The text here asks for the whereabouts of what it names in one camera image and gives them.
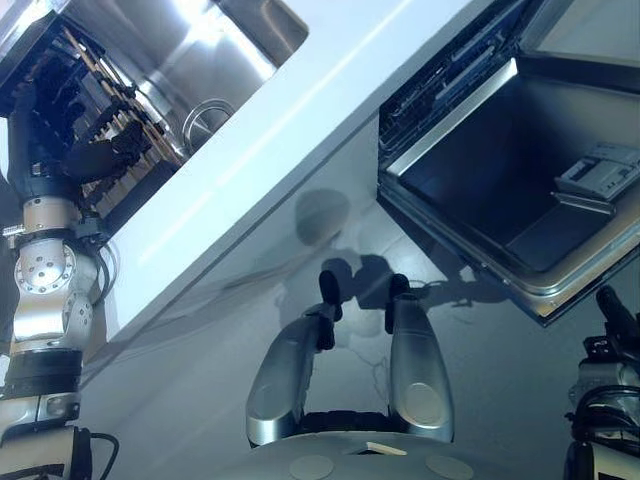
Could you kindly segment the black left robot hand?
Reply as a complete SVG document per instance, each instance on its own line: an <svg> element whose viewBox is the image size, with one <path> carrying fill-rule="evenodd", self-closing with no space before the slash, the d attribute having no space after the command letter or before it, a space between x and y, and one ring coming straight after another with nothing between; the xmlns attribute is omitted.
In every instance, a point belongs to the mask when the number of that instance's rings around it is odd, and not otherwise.
<svg viewBox="0 0 640 480"><path fill-rule="evenodd" d="M15 91L7 181L22 203L40 196L77 202L83 184L124 173L149 148L137 120L111 139L77 140L74 123L85 106L71 74L60 58L49 58Z"/></svg>

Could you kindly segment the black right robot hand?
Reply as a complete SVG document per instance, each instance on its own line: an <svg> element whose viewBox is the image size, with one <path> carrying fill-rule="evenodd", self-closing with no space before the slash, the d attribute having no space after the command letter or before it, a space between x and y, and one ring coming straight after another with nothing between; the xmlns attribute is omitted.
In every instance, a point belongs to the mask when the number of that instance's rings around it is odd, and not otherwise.
<svg viewBox="0 0 640 480"><path fill-rule="evenodd" d="M622 304L612 287L601 287L596 293L596 301L606 319L605 329L608 335L622 341L639 339L638 320Z"/></svg>

